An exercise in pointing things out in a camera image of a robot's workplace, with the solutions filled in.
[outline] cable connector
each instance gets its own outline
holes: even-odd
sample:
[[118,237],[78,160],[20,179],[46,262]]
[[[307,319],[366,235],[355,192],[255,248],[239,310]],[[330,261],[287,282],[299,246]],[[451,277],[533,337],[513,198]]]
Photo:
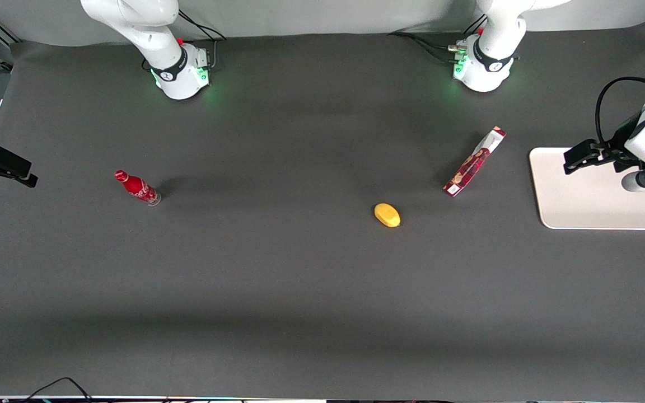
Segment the cable connector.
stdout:
[[454,53],[466,54],[466,46],[458,44],[450,44],[447,46],[448,51],[453,51]]

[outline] wire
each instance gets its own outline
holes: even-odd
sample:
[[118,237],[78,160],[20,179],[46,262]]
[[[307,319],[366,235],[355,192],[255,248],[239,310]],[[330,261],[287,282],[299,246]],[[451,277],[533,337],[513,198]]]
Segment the wire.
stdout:
[[464,34],[468,33],[468,31],[469,31],[469,29],[470,29],[470,28],[472,28],[472,27],[473,27],[477,22],[479,22],[480,20],[482,20],[482,18],[485,18],[486,16],[487,16],[487,15],[486,15],[485,13],[482,13],[482,15],[480,15],[480,16],[479,16],[479,18],[477,18],[476,20],[474,20],[474,22],[473,22],[473,23],[471,23],[471,24],[466,28],[466,30],[464,30],[464,32],[463,32],[462,34],[464,35]]
[[213,62],[211,63],[210,68],[213,68],[216,66],[216,61],[218,60],[217,51],[218,51],[218,41],[213,41]]
[[84,395],[84,398],[86,398],[86,401],[88,403],[91,403],[91,395],[89,395],[89,393],[86,393],[84,388],[80,387],[79,383],[76,383],[75,380],[73,380],[73,379],[71,379],[69,377],[58,378],[56,381],[54,381],[52,383],[49,383],[45,387],[38,388],[37,390],[34,391],[34,393],[29,395],[28,398],[25,398],[24,400],[21,400],[21,403],[24,403],[25,401],[31,400],[31,398],[33,398],[34,396],[38,395],[38,393],[41,392],[42,390],[45,390],[47,387],[50,387],[51,385],[54,385],[55,383],[58,383],[58,382],[61,382],[61,381],[64,381],[64,380],[67,380],[67,381],[69,381],[71,383],[74,383],[74,386],[79,389],[79,391],[81,392],[82,395]]
[[[596,110],[594,110],[594,123],[596,124],[596,136],[599,138],[599,143],[601,143],[602,146],[606,146],[607,142],[604,140],[604,135],[601,134],[601,100],[604,99],[604,94],[606,94],[606,92],[612,87],[612,85],[620,81],[637,81],[637,82],[643,82],[643,84],[645,84],[645,78],[619,77],[617,79],[612,79],[611,82],[609,82],[609,84],[607,84],[604,87],[604,89],[601,90],[601,92],[599,93],[599,97],[596,99]],[[630,165],[628,161],[624,161],[620,159],[620,157],[617,156],[615,153],[609,153],[609,155],[617,163]]]
[[205,30],[202,28],[202,26],[199,26],[198,24],[196,24],[193,20],[191,20],[191,19],[189,18],[189,16],[185,15],[184,13],[181,13],[181,18],[183,18],[184,20],[189,21],[191,24],[195,25],[195,27],[196,27],[196,28],[198,28],[200,31],[202,31],[202,33],[204,33],[206,36],[208,36],[208,38],[210,38],[210,39],[211,39],[211,41],[216,41],[216,39],[215,39],[215,38],[213,38],[213,37],[208,33],[208,31],[205,31]]
[[205,33],[205,34],[207,34],[207,35],[208,35],[208,37],[209,37],[211,40],[215,40],[215,39],[213,39],[213,37],[212,37],[212,36],[210,36],[210,34],[209,34],[209,33],[205,32],[205,30],[215,32],[215,33],[216,33],[216,34],[218,34],[218,36],[220,36],[220,38],[222,38],[224,41],[228,40],[228,38],[226,38],[225,36],[223,36],[223,34],[221,34],[220,32],[218,32],[217,30],[214,30],[213,28],[210,28],[210,26],[200,25],[199,23],[195,22],[192,18],[190,18],[188,15],[186,15],[186,13],[182,12],[182,10],[179,10],[179,15],[181,15],[181,17],[182,17],[184,20],[189,21],[191,24],[193,24],[193,25],[197,26],[199,30],[204,31],[204,33]]
[[477,25],[477,26],[474,28],[474,31],[473,31],[473,32],[478,31],[478,30],[479,30],[479,28],[482,26],[482,24],[483,24],[483,23],[485,23],[485,22],[487,22],[487,16],[486,16],[486,15],[484,16],[484,20],[482,20],[482,22],[481,22],[481,23],[479,23],[479,25]]
[[407,32],[391,32],[387,35],[392,35],[392,36],[404,36],[405,38],[410,38],[412,39],[416,44],[419,44],[419,46],[424,49],[430,56],[434,57],[435,59],[439,60],[440,62],[447,62],[446,59],[443,59],[441,56],[439,56],[437,53],[432,51],[432,49],[428,48],[427,46],[430,46],[433,48],[433,45],[428,43],[425,39],[420,38],[417,35],[414,34],[408,34]]
[[421,38],[419,35],[415,34],[410,34],[409,32],[401,32],[401,31],[395,31],[395,32],[390,32],[387,35],[391,36],[403,36],[404,38],[410,38],[412,39],[416,44],[419,44],[419,46],[424,49],[430,56],[434,57],[435,59],[439,60],[440,62],[448,62],[447,59],[443,58],[442,56],[439,56],[437,53],[432,51],[432,49],[447,49],[447,46],[441,46],[437,44],[433,44],[430,41],[428,41],[425,38]]
[[443,45],[440,45],[440,44],[434,44],[434,43],[431,43],[430,41],[428,41],[428,40],[427,40],[427,39],[425,39],[425,38],[422,38],[422,36],[419,36],[418,34],[411,34],[411,33],[409,33],[409,32],[402,32],[402,31],[394,31],[394,32],[390,32],[390,33],[389,33],[389,34],[387,34],[387,35],[392,35],[392,36],[404,36],[405,38],[412,38],[412,39],[416,39],[416,40],[420,41],[421,43],[423,43],[423,44],[425,44],[425,45],[427,45],[427,46],[430,46],[430,48],[435,48],[435,49],[445,49],[445,50],[447,49],[447,46],[443,46]]
[[[195,27],[197,27],[200,31],[202,31],[202,33],[204,33],[205,35],[207,35],[207,36],[208,36],[208,38],[210,38],[210,39],[211,39],[211,41],[213,41],[213,62],[212,62],[212,63],[211,63],[211,65],[208,67],[208,68],[212,69],[213,67],[215,67],[215,66],[216,66],[216,62],[218,61],[218,42],[219,42],[221,39],[223,39],[224,41],[227,41],[227,40],[228,40],[228,38],[226,38],[225,36],[223,36],[223,34],[221,34],[220,32],[218,32],[217,30],[214,30],[213,28],[210,28],[210,26],[200,25],[199,23],[195,22],[192,18],[190,18],[190,16],[188,16],[188,15],[187,15],[186,13],[184,13],[184,11],[182,11],[182,10],[179,10],[179,15],[181,15],[181,18],[183,18],[184,20],[189,21],[192,25],[195,25]],[[215,38],[213,38],[213,36],[211,36],[211,35],[208,33],[208,31],[207,31],[207,30],[215,32],[216,34],[218,34],[218,36],[220,36],[220,38],[221,38],[221,39],[215,39]]]

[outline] red coca-cola bottle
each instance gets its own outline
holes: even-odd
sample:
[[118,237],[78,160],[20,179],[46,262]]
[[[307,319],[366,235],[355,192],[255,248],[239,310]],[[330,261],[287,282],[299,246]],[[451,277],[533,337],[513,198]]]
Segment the red coca-cola bottle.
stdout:
[[117,181],[123,184],[126,191],[136,199],[143,200],[149,206],[156,206],[161,201],[161,195],[156,192],[156,189],[147,184],[143,179],[138,176],[131,176],[124,171],[118,170],[113,176]]

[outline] bottle cap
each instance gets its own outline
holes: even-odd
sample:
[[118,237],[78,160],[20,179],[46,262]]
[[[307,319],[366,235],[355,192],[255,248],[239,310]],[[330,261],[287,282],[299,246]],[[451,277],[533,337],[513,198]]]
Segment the bottle cap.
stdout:
[[116,180],[119,182],[128,181],[128,174],[126,174],[124,171],[121,171],[120,169],[116,171],[115,174],[113,174],[113,177],[116,178]]

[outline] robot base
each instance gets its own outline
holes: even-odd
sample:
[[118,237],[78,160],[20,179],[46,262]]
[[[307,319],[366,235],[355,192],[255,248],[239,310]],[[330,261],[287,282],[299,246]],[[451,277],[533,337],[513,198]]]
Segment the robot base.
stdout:
[[192,44],[182,44],[181,48],[188,54],[186,67],[179,72],[174,81],[164,81],[152,71],[156,86],[163,90],[170,99],[184,100],[197,94],[200,89],[210,84],[210,70],[205,49]]
[[[473,49],[474,43],[479,39],[479,35],[474,34],[468,38],[457,41],[457,46],[465,46],[467,49]],[[476,92],[489,92],[496,90],[502,84],[505,78],[509,77],[509,68],[512,66],[514,59],[511,59],[506,66],[499,71],[488,72],[484,64],[474,57],[473,53],[467,53],[455,64],[455,71],[452,74],[454,79],[458,79],[468,86],[469,89]]]

